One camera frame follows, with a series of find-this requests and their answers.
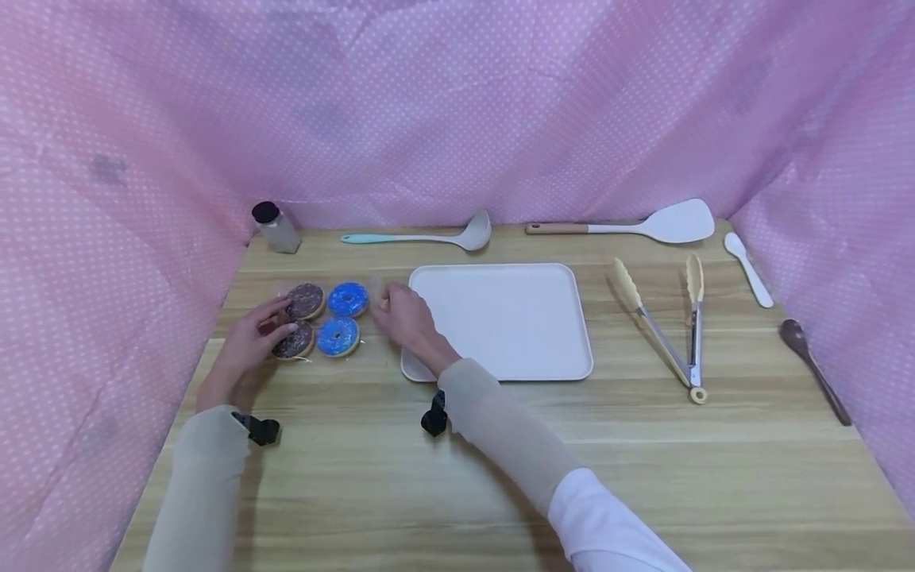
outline teal handle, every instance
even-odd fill
[[[340,240],[347,244],[391,243],[395,239],[389,234],[344,234]]]

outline tong tip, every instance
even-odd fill
[[[641,296],[639,296],[639,290],[635,287],[635,282],[632,281],[632,276],[630,276],[629,270],[626,269],[626,265],[618,258],[613,259],[612,274],[613,283],[619,289],[619,295],[626,305],[630,307],[630,310],[635,311],[640,308]]]
[[[702,262],[695,253],[690,253],[686,259],[686,289],[689,290],[689,297],[694,304],[701,302],[705,297],[705,274]]]

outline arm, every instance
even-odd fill
[[[238,411],[234,401],[244,375],[295,331],[292,324],[262,330],[288,303],[278,298],[262,304],[226,336],[198,389],[197,413],[178,434],[144,572],[223,572],[231,567],[239,488],[249,454],[248,430],[231,414]]]
[[[578,572],[689,570],[553,430],[512,400],[482,366],[461,359],[413,290],[387,285],[372,314],[389,338],[436,376],[452,430],[505,471],[548,518]]]

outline kitchen tongs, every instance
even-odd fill
[[[648,309],[641,303],[639,290],[626,266],[618,258],[613,259],[613,283],[616,285],[623,302],[629,310],[639,316],[648,326],[648,331],[657,341],[667,361],[673,367],[677,377],[689,390],[690,401],[697,405],[705,403],[708,392],[702,386],[702,305],[705,297],[705,276],[702,272],[702,263],[695,254],[690,254],[686,260],[686,284],[690,299],[693,301],[692,339],[690,343],[690,360],[684,362],[680,354],[667,340],[657,322],[651,317]]]

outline donut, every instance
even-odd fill
[[[302,320],[296,322],[298,329],[274,346],[273,355],[277,360],[288,362],[304,358],[315,347],[315,330]]]
[[[369,307],[369,291],[358,282],[344,282],[331,290],[328,308],[335,316],[358,318]]]
[[[359,324],[353,318],[331,318],[318,328],[318,349],[329,358],[350,355],[359,345]]]
[[[321,286],[310,282],[293,288],[289,297],[292,302],[286,307],[286,315],[294,321],[317,318],[328,304]]]

